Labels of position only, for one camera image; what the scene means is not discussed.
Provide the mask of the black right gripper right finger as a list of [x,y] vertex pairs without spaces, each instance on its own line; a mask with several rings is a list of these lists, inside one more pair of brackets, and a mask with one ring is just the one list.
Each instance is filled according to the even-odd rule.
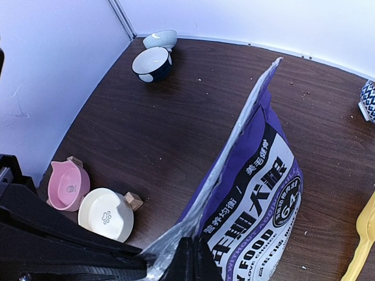
[[222,280],[213,255],[203,238],[183,237],[171,264],[166,270],[167,280]]

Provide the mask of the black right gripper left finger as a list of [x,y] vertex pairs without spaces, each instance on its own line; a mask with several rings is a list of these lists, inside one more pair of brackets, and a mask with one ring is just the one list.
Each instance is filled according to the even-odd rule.
[[78,226],[47,205],[18,160],[1,155],[1,280],[137,280],[140,250]]

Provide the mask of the pink cat-ear pet bowl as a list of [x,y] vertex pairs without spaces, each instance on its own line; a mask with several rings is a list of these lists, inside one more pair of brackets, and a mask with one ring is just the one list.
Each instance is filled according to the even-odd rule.
[[50,205],[59,211],[77,211],[90,191],[88,173],[73,161],[52,161],[47,194]]

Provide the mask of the cream cat-ear pet bowl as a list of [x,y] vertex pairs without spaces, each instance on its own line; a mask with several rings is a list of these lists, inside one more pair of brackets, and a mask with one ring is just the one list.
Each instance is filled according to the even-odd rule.
[[83,198],[78,224],[95,234],[123,243],[133,230],[134,212],[122,194],[97,188]]

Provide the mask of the purple pet food bag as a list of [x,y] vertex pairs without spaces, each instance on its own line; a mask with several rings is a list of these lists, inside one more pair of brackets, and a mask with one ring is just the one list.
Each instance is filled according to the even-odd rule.
[[177,223],[142,251],[146,280],[167,280],[183,237],[203,238],[222,280],[270,280],[301,204],[303,174],[271,107],[281,59],[259,77],[215,163]]

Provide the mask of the yellow plastic scoop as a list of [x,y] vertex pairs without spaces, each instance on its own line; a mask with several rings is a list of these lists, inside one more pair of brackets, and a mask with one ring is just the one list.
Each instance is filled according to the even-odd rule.
[[357,218],[356,231],[360,241],[341,281],[357,280],[374,244],[374,193]]

